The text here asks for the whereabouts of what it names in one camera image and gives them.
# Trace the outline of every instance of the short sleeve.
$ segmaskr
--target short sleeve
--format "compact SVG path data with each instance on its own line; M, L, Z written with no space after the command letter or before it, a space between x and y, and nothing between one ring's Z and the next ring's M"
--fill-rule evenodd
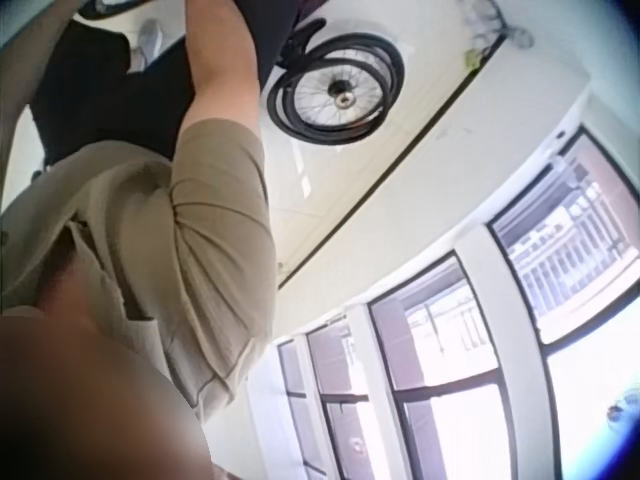
M227 120L189 127L173 159L170 200L191 327L234 391L269 342L276 294L259 139Z

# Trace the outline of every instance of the skin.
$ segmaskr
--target skin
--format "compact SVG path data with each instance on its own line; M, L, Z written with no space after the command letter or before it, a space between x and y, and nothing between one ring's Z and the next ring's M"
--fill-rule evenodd
M12 95L11 109L3 106L10 120L28 102L55 41L82 3L57 0L27 27L33 35L17 37L3 52L0 63L20 65L26 72L19 78L29 80L0 77L3 85L25 85ZM232 0L185 0L185 6L196 95L181 130L223 118L257 133L255 46L244 19ZM30 64L21 61L25 51ZM26 419L38 427L36 437L53 439L46 443L52 462L47 478L235 478L212 466L202 428L174 386L98 331L75 253L33 307L28 316L0 317L0 434L3 425Z
M216 478L191 409L142 359L45 316L0 323L0 423L27 415L42 426L64 478Z

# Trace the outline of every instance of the wheelchair wheel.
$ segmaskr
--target wheelchair wheel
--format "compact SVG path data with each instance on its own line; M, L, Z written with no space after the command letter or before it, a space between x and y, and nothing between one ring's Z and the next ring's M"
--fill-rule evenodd
M404 64L388 41L355 33L318 45L280 80L267 102L276 125L309 143L344 145L382 125L402 89Z
M105 20L126 13L153 0L89 0L78 14L85 20Z

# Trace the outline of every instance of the window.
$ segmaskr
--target window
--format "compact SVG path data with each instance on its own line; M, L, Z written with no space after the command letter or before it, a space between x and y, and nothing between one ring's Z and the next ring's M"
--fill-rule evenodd
M598 476L640 418L640 210L585 130L492 222L538 330L565 480Z
M302 371L298 361L296 346L293 341L280 345L280 363L284 375L285 389L289 397L289 407L295 426L302 460L309 480L326 478L322 467L322 459L313 432L309 415L309 405L304 390Z
M601 478L640 420L640 299L548 357L563 478Z
M546 344L640 277L637 200L584 131L492 228Z
M502 376L457 258L370 309L415 478L511 478Z
M347 322L323 326L310 333L308 340L341 478L387 478L378 422Z

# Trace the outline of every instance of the beige shirt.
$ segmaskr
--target beige shirt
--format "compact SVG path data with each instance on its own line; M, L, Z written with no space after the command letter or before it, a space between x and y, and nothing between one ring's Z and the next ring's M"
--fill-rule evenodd
M105 335L146 357L205 421L271 336L275 253L259 140L206 120L173 164L122 142L89 145L2 215L2 310L34 305L68 228Z

